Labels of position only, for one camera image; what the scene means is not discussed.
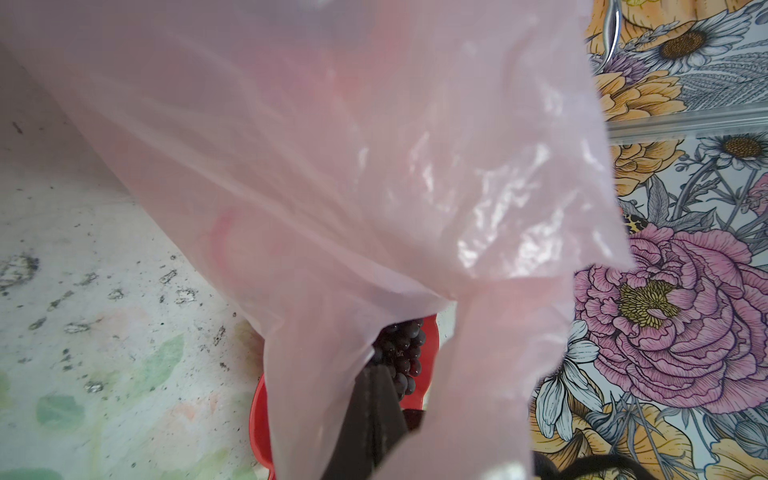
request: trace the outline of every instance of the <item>black and yellow insect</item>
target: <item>black and yellow insect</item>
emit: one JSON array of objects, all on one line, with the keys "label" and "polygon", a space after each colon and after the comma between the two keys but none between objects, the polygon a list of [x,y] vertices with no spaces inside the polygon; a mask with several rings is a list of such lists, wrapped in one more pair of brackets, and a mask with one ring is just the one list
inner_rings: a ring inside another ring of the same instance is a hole
[{"label": "black and yellow insect", "polygon": [[624,214],[624,226],[627,228],[627,235],[637,233],[648,226],[648,220],[637,215]]}]

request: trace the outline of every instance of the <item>bunch of grapes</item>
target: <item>bunch of grapes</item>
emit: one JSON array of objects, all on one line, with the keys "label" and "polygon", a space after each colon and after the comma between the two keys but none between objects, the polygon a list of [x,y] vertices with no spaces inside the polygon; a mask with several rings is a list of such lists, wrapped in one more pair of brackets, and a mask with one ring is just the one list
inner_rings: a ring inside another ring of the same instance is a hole
[{"label": "bunch of grapes", "polygon": [[385,365],[392,375],[400,400],[416,390],[413,377],[422,372],[419,357],[426,334],[423,319],[409,320],[385,327],[373,343],[372,365]]}]

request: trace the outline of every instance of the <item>red bowl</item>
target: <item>red bowl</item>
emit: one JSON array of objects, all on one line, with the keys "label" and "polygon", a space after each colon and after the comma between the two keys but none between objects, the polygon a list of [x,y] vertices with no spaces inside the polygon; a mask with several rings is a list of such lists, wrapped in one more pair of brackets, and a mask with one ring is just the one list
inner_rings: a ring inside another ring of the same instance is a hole
[{"label": "red bowl", "polygon": [[[416,390],[411,395],[406,395],[400,401],[402,409],[420,410],[424,406],[424,395],[432,382],[432,367],[435,365],[435,357],[440,348],[440,336],[437,330],[437,315],[428,316],[422,326],[426,341],[422,345],[422,374],[415,377]],[[256,394],[253,395],[253,404],[250,406],[250,420],[248,425],[250,435],[250,447],[253,456],[261,464],[270,470],[270,480],[275,480],[274,464],[272,463],[272,445],[270,445],[270,422],[266,413],[266,386],[264,376],[259,379]]]}]

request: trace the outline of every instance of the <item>brown flower center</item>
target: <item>brown flower center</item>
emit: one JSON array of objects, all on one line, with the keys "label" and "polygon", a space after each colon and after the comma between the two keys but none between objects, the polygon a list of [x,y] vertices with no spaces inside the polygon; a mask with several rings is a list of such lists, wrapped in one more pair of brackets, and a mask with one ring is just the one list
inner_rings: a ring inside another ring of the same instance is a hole
[{"label": "brown flower center", "polygon": [[661,56],[667,60],[688,56],[704,45],[707,36],[701,31],[687,31],[661,45]]},{"label": "brown flower center", "polygon": [[680,307],[667,300],[667,294],[674,286],[661,280],[648,280],[646,286],[632,288],[626,283],[621,286],[619,313],[639,326],[652,326],[660,329],[663,319],[651,315],[648,310],[660,310],[665,316],[672,317],[680,313]]},{"label": "brown flower center", "polygon": [[759,157],[763,154],[760,142],[749,137],[734,137],[725,142],[723,150],[737,158]]}]

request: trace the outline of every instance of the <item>translucent plastic bag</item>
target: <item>translucent plastic bag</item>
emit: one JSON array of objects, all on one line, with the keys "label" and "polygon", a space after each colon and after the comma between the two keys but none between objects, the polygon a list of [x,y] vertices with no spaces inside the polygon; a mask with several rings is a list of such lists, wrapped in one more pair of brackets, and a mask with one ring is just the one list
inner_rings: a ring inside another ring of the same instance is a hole
[{"label": "translucent plastic bag", "polygon": [[522,478],[571,272],[628,266],[572,2],[8,0],[0,38],[266,338],[314,480],[389,323],[459,301],[377,478]]}]

